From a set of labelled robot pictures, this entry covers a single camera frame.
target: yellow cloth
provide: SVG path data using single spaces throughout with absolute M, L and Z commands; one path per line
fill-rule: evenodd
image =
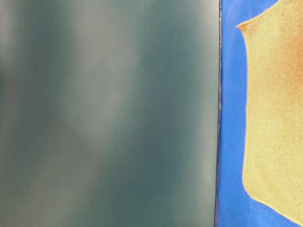
M 248 62 L 243 185 L 303 226 L 303 0 L 280 0 L 238 28 Z

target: blue fabric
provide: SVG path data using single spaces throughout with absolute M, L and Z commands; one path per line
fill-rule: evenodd
M 294 227 L 251 199 L 242 185 L 245 139 L 246 52 L 236 26 L 277 0 L 222 0 L 222 117 L 218 155 L 216 227 Z

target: dark green panel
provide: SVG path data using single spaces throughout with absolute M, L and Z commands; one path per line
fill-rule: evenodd
M 213 225 L 218 5 L 0 0 L 1 226 Z

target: yellow towel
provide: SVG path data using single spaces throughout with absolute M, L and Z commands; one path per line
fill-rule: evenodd
M 303 0 L 238 26 L 247 51 L 247 193 L 303 226 Z

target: blurry surface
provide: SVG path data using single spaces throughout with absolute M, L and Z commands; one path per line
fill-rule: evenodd
M 218 3 L 0 0 L 0 225 L 212 226 Z

